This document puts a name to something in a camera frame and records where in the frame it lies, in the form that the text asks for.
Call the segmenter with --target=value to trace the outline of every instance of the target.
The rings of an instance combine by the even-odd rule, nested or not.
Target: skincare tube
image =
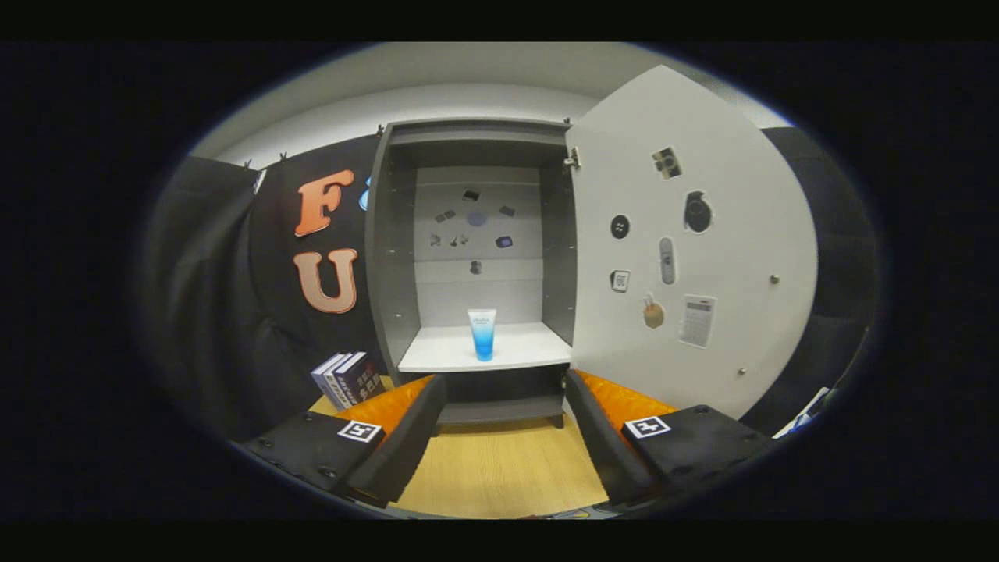
[[[472,340],[476,344],[476,358],[480,361],[493,360],[493,336],[496,333],[497,311],[494,308],[469,311],[472,325]]]

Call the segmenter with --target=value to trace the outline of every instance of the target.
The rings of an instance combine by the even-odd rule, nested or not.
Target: calculator sticker
[[[717,299],[696,295],[686,295],[683,299],[685,306],[679,340],[695,347],[707,348]]]

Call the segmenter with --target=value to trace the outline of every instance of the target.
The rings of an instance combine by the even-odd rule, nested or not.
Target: cabinet door
[[[786,365],[814,297],[815,229],[790,167],[734,106],[666,67],[602,100],[565,139],[579,161],[572,366],[740,417]],[[615,270],[629,272],[625,292],[611,288]],[[654,329],[649,293],[664,316]]]

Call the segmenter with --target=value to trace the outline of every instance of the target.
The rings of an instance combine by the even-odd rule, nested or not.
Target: book
[[[367,396],[364,398],[361,397],[361,387],[359,386],[359,380],[364,374],[365,367],[361,360],[366,355],[368,355],[367,352],[359,351],[336,368],[337,383],[340,385],[341,390],[347,394],[347,398],[351,401],[352,405],[360,404],[367,398]]]
[[[324,395],[333,403],[333,405],[341,410],[349,408],[349,402],[344,392],[337,386],[336,380],[332,376],[328,376],[331,370],[336,369],[349,358],[349,354],[338,353],[325,361],[319,367],[313,369],[312,377],[319,386],[320,390]]]
[[[386,390],[366,351],[336,354],[313,371],[313,378],[339,410],[356,406]]]

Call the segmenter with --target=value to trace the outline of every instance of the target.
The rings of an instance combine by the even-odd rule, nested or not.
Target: gray cabinet
[[[372,312],[397,385],[448,381],[442,423],[560,423],[576,283],[567,128],[449,119],[383,133],[366,227]],[[491,362],[475,358],[470,308],[498,311]]]

